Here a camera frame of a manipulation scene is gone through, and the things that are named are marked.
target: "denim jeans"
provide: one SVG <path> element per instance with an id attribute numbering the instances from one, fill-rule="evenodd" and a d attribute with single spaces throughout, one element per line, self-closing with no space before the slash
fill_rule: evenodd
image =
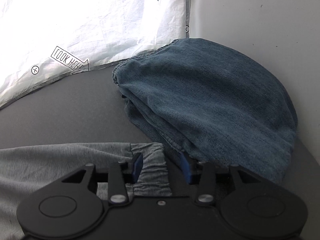
<path id="1" fill-rule="evenodd" d="M 186 152 L 282 180 L 297 115 L 281 82 L 254 60 L 215 42 L 179 39 L 121 62 L 113 80 L 130 121 L 177 165 Z"/>

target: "metal screw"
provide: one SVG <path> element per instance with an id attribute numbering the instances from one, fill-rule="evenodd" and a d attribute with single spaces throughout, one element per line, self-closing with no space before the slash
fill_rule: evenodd
<path id="1" fill-rule="evenodd" d="M 124 195 L 113 195 L 111 196 L 110 200 L 113 202 L 113 203 L 123 203 L 125 202 L 126 198 Z"/>
<path id="2" fill-rule="evenodd" d="M 159 200 L 159 201 L 157 202 L 157 204 L 158 204 L 159 206 L 164 206 L 164 205 L 166 204 L 166 201 L 164 201 L 164 200 Z"/>
<path id="3" fill-rule="evenodd" d="M 198 197 L 198 200 L 203 203 L 208 203 L 213 201 L 213 196 L 209 194 L 203 194 Z"/>

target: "gray mat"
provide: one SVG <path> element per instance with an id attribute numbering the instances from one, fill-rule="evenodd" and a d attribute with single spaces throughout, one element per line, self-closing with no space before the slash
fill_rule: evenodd
<path id="1" fill-rule="evenodd" d="M 0 111 L 0 149 L 89 142 L 148 143 L 124 114 L 113 68 L 79 73 L 35 91 Z M 284 187 L 309 210 L 305 240 L 320 239 L 320 167 L 297 140 Z"/>

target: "white wall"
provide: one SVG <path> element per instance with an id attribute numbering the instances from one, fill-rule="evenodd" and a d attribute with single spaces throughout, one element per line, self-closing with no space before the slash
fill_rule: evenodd
<path id="1" fill-rule="evenodd" d="M 320 0 L 191 0 L 190 38 L 251 57 L 286 87 L 320 163 Z"/>

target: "gray t-shirt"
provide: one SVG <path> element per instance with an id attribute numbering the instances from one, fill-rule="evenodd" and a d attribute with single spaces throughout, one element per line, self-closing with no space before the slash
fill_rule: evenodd
<path id="1" fill-rule="evenodd" d="M 20 201 L 86 163 L 108 168 L 143 154 L 137 184 L 126 185 L 133 195 L 171 196 L 161 143 L 73 143 L 28 146 L 0 150 L 0 239 L 18 240 L 24 235 L 16 218 Z M 108 184 L 98 183 L 97 196 L 107 199 Z"/>

